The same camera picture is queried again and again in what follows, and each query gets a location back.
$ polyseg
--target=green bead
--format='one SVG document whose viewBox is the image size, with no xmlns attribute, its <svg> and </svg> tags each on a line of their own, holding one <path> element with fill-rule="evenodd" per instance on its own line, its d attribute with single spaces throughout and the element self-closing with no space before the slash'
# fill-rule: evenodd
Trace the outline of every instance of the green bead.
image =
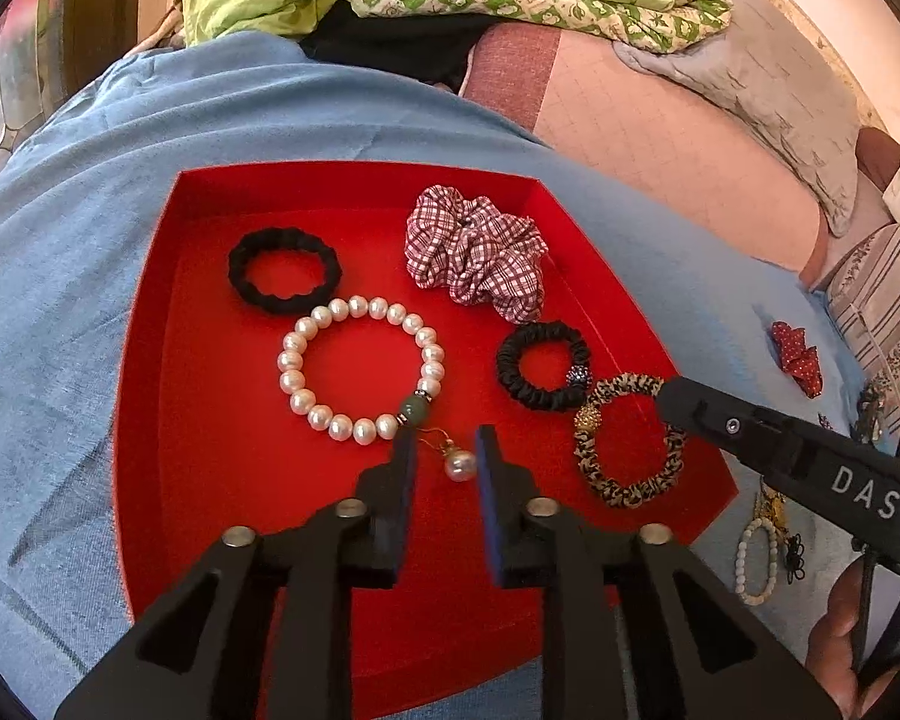
<svg viewBox="0 0 900 720">
<path fill-rule="evenodd" d="M 397 413 L 402 413 L 407 418 L 410 427 L 419 427 L 430 413 L 430 404 L 419 395 L 411 395 L 403 399 Z"/>
</svg>

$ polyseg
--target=silver rivet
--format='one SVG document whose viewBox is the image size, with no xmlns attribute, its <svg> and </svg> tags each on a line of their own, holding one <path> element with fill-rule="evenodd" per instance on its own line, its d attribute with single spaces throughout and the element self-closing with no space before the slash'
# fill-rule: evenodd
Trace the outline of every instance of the silver rivet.
<svg viewBox="0 0 900 720">
<path fill-rule="evenodd" d="M 552 517 L 560 511 L 560 504 L 553 498 L 530 498 L 527 501 L 527 514 L 531 517 Z"/>
<path fill-rule="evenodd" d="M 367 513 L 367 504 L 362 502 L 360 498 L 343 498 L 337 504 L 337 517 L 343 519 L 351 519 L 352 517 L 362 517 Z"/>
<path fill-rule="evenodd" d="M 674 532 L 659 522 L 652 522 L 640 529 L 640 539 L 645 544 L 665 544 L 673 537 Z"/>
<path fill-rule="evenodd" d="M 257 538 L 252 528 L 245 525 L 234 525 L 223 531 L 223 543 L 228 547 L 247 547 Z"/>
</svg>

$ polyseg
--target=red tray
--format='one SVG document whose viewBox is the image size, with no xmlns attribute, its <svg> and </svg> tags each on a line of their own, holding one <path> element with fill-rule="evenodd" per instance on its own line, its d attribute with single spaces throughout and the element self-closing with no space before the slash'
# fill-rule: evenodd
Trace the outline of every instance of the red tray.
<svg viewBox="0 0 900 720">
<path fill-rule="evenodd" d="M 494 378 L 495 352 L 512 325 L 490 306 L 463 307 L 446 290 L 420 290 L 405 268 L 405 222 L 433 184 L 486 194 L 505 212 L 536 220 L 544 262 L 543 319 L 581 329 L 597 376 L 676 373 L 639 309 L 600 254 L 535 180 L 478 170 L 387 163 L 282 163 L 212 167 L 178 178 L 140 280 L 127 332 L 116 421 L 114 505 L 131 613 L 139 615 L 234 524 L 271 533 L 353 490 L 389 442 L 339 445 L 288 408 L 276 356 L 291 319 L 240 300 L 227 254 L 243 234 L 298 226 L 335 247 L 340 295 L 383 295 L 421 314 L 446 349 L 447 377 L 429 425 L 463 445 L 493 423 L 506 458 L 528 466 L 544 494 L 605 528 L 665 522 L 696 538 L 736 493 L 720 453 L 690 440 L 677 486 L 636 511 L 607 509 L 573 457 L 571 413 L 531 412 Z M 265 292 L 307 292 L 314 257 L 258 258 Z M 565 348 L 532 350 L 524 372 L 557 386 Z M 307 386 L 357 418 L 392 412 L 415 386 L 419 350 L 386 322 L 343 322 L 307 349 Z M 623 483 L 657 471 L 663 430 L 648 398 L 604 410 L 601 458 Z M 354 594 L 357 717 L 418 706 L 470 688 L 538 654 L 538 593 L 490 585 L 482 555 L 477 485 L 455 484 L 421 447 L 408 554 L 392 591 Z"/>
</svg>

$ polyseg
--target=plaid scrunchie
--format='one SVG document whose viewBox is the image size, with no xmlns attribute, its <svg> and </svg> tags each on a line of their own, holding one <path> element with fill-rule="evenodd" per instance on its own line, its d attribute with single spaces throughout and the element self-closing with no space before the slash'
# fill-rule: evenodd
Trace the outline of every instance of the plaid scrunchie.
<svg viewBox="0 0 900 720">
<path fill-rule="evenodd" d="M 468 200 L 453 187 L 424 190 L 407 220 L 404 253 L 413 283 L 424 290 L 446 285 L 453 302 L 490 302 L 513 324 L 540 317 L 547 245 L 531 218 L 501 214 L 487 197 Z"/>
</svg>

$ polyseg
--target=blue bed sheet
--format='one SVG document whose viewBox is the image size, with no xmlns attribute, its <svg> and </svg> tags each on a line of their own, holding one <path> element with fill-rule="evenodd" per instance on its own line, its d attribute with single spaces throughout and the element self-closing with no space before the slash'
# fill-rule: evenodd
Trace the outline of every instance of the blue bed sheet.
<svg viewBox="0 0 900 720">
<path fill-rule="evenodd" d="M 111 419 L 127 313 L 175 175 L 288 160 L 425 162 L 543 180 L 640 304 L 679 370 L 751 401 L 847 424 L 864 378 L 796 276 L 731 250 L 638 191 L 504 119 L 397 76 L 320 65 L 280 38 L 232 35 L 118 62 L 0 175 L 0 671 L 38 718 L 127 630 L 110 505 Z M 775 363 L 775 319 L 807 328 L 826 390 Z M 695 544 L 728 585 L 755 475 Z M 808 578 L 756 613 L 798 656 L 850 559 L 799 507 Z M 534 664 L 405 717 L 525 718 Z"/>
</svg>

